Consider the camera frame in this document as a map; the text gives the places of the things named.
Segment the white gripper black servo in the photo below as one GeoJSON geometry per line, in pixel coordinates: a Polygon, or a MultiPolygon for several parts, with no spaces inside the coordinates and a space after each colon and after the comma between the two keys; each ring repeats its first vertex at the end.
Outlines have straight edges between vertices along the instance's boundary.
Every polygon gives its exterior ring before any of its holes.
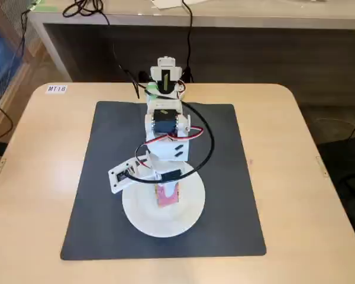
{"type": "MultiPolygon", "coordinates": [[[[149,155],[151,169],[158,182],[174,182],[181,179],[184,174],[185,162],[182,161],[162,161],[156,155],[149,155]]],[[[158,206],[162,205],[162,187],[155,184],[155,195],[158,206]]],[[[176,182],[173,193],[174,201],[179,202],[180,183],[176,182]]]]}

